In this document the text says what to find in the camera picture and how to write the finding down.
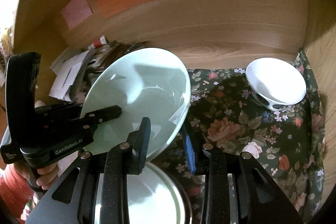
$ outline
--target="floral tablecloth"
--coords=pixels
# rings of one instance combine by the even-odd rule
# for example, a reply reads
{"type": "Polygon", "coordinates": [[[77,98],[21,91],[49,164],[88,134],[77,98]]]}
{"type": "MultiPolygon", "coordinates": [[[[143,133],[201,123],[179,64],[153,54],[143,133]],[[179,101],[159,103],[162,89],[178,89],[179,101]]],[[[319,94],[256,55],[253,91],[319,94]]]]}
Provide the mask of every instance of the floral tablecloth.
{"type": "MultiPolygon", "coordinates": [[[[303,50],[294,66],[306,80],[307,94],[294,108],[281,112],[257,105],[243,68],[189,69],[192,103],[187,119],[197,134],[225,152],[240,154],[246,145],[255,148],[255,157],[308,223],[319,209],[323,190],[324,118],[303,50]]],[[[181,135],[153,162],[181,183],[192,204],[193,223],[199,223],[204,176],[188,171],[181,135]]]]}

